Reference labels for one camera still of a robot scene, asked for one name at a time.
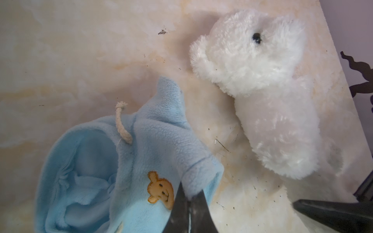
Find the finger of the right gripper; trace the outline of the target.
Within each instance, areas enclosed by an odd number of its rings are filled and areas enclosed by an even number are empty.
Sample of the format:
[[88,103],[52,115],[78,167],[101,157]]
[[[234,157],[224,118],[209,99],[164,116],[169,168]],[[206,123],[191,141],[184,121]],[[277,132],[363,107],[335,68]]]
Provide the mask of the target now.
[[339,233],[371,233],[373,203],[336,203],[298,200],[292,204],[301,214]]

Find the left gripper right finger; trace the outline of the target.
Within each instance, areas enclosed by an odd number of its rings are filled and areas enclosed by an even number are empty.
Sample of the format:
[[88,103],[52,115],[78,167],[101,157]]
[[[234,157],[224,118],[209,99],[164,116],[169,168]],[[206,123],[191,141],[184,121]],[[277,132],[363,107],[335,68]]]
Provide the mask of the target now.
[[218,233],[203,190],[190,202],[190,220],[191,233]]

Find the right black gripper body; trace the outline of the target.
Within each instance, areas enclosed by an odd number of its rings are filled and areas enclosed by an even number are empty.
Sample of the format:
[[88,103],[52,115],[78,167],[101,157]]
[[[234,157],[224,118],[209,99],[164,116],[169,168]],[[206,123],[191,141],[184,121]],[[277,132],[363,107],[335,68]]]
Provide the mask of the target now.
[[359,186],[354,196],[359,202],[373,201],[373,171],[368,175],[364,182]]

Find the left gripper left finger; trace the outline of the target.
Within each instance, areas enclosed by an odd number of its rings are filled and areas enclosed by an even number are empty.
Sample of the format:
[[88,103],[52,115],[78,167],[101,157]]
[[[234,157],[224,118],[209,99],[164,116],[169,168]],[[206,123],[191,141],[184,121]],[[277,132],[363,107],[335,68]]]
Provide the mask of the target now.
[[182,183],[179,184],[169,220],[162,233],[189,232],[189,202]]

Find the light blue bear hoodie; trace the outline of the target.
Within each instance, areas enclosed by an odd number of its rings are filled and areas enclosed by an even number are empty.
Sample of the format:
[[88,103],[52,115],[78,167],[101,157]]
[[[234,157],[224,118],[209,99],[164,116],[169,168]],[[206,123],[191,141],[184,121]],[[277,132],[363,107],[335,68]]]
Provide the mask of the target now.
[[156,94],[137,112],[77,125],[54,144],[39,179],[37,233],[162,233],[179,184],[190,202],[207,204],[223,165],[194,134],[184,95],[161,77]]

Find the white teddy bear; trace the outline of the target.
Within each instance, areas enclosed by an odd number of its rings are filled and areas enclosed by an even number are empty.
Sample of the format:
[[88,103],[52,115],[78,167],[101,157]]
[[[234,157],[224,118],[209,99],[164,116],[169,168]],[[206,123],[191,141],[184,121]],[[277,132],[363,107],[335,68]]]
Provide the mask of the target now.
[[339,172],[343,164],[321,133],[312,81],[294,77],[305,42],[302,22],[242,9],[221,16],[189,49],[194,75],[233,97],[258,160],[292,179],[319,169]]

